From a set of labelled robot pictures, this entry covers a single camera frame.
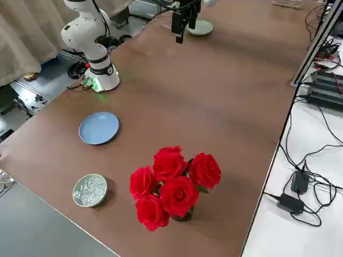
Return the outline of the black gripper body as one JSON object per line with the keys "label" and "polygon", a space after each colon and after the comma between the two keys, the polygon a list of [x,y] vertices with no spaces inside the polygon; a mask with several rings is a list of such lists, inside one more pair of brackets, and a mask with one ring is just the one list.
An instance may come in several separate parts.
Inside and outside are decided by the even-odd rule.
{"label": "black gripper body", "polygon": [[186,10],[195,9],[197,12],[201,11],[202,1],[201,0],[178,0],[180,3],[177,11],[184,12]]}

